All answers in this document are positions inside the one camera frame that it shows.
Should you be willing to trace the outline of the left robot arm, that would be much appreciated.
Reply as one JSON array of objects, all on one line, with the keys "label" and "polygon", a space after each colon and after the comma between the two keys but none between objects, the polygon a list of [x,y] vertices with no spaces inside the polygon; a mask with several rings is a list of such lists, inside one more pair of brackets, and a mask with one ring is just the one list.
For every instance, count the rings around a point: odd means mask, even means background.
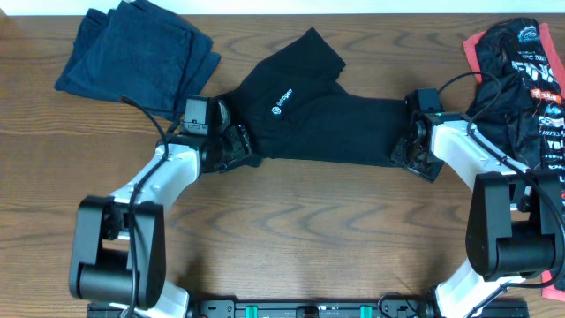
[{"label": "left robot arm", "polygon": [[221,99],[191,95],[184,115],[158,131],[154,156],[108,196],[78,207],[69,290],[89,317],[195,317],[190,293],[166,278],[164,219],[202,174],[224,172],[251,153],[248,133]]}]

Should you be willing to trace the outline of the folded navy blue cloth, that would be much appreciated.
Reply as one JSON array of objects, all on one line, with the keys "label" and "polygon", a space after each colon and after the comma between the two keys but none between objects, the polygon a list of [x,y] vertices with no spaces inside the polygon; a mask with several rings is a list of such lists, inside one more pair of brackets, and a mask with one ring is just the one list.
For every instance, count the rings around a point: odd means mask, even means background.
[{"label": "folded navy blue cloth", "polygon": [[221,61],[213,42],[190,22],[149,1],[91,8],[55,88],[90,99],[127,97],[173,121],[199,94]]}]

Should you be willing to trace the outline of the black t-shirt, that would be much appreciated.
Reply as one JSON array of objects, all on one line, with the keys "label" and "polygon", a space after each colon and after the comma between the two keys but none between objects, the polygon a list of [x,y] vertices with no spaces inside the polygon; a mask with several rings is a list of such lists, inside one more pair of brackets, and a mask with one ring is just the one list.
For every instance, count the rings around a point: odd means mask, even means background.
[{"label": "black t-shirt", "polygon": [[410,125],[407,107],[347,93],[337,82],[344,66],[310,28],[220,95],[249,133],[252,154],[243,163],[283,158],[387,167]]}]

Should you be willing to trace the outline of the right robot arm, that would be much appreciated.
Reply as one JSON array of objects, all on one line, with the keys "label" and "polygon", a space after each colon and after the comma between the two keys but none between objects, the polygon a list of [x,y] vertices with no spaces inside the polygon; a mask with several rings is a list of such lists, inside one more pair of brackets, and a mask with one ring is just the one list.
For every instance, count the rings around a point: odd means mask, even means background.
[{"label": "right robot arm", "polygon": [[[546,288],[564,276],[561,189],[551,170],[505,155],[463,113],[415,111],[392,164],[432,182],[447,164],[471,189],[466,260],[433,287],[424,317],[474,317],[511,288]],[[554,277],[538,284],[545,271]]]}]

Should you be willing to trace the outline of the black mounting rail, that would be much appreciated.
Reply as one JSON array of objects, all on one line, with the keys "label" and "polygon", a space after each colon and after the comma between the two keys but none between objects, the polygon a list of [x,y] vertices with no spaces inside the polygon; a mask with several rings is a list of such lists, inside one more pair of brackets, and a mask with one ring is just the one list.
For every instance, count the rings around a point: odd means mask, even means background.
[{"label": "black mounting rail", "polygon": [[[106,304],[89,304],[88,318],[119,317],[121,310]],[[431,305],[415,299],[385,299],[380,302],[234,302],[232,300],[201,301],[191,303],[185,314],[188,318],[385,318],[385,317],[439,317]],[[496,300],[482,313],[473,317],[529,318],[525,301]]]}]

